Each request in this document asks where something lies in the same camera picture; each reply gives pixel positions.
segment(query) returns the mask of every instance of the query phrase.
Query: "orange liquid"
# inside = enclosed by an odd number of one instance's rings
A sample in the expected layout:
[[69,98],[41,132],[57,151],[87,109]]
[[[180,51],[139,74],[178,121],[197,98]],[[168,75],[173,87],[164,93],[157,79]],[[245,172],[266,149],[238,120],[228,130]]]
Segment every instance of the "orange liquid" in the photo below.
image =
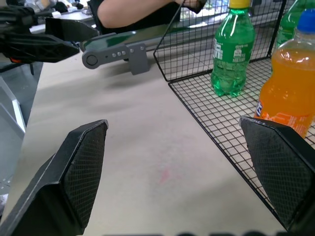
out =
[[315,52],[279,49],[272,56],[272,68],[255,118],[291,126],[305,138],[315,115]]

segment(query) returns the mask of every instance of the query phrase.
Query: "bottle label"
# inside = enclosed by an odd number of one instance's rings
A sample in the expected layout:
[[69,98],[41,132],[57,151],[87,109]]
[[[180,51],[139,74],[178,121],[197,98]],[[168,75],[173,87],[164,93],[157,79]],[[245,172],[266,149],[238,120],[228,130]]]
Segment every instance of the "bottle label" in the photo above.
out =
[[251,58],[253,42],[247,44],[222,43],[215,39],[214,58],[227,63],[247,62]]
[[285,113],[277,113],[275,116],[271,117],[268,112],[263,110],[263,103],[259,100],[255,110],[255,118],[271,120],[276,123],[284,124],[293,128],[300,136],[305,136],[309,127],[306,126],[310,116],[291,116]]
[[278,36],[277,36],[277,48],[292,39],[294,35],[294,30],[284,29],[282,26],[279,27]]

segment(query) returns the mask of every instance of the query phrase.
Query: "bottle cap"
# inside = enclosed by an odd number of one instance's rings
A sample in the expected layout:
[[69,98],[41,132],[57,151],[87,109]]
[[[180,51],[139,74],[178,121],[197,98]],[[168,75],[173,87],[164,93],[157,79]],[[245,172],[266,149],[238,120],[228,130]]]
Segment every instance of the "bottle cap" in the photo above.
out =
[[315,33],[315,8],[303,11],[297,29],[302,33]]
[[248,8],[251,5],[251,0],[230,0],[229,8]]

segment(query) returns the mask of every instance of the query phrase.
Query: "yellow bottle cap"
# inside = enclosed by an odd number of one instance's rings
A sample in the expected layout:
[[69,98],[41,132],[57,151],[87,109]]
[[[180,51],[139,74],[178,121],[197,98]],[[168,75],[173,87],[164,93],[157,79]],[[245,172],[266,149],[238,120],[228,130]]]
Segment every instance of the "yellow bottle cap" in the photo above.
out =
[[229,8],[248,8],[251,5],[251,0],[230,0]]

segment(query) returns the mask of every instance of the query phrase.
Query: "blue bottle cap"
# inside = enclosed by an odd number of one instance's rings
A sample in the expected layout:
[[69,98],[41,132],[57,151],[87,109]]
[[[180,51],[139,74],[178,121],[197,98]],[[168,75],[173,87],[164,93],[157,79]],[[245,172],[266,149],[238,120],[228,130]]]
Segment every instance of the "blue bottle cap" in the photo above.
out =
[[303,11],[297,29],[302,33],[315,33],[315,8]]

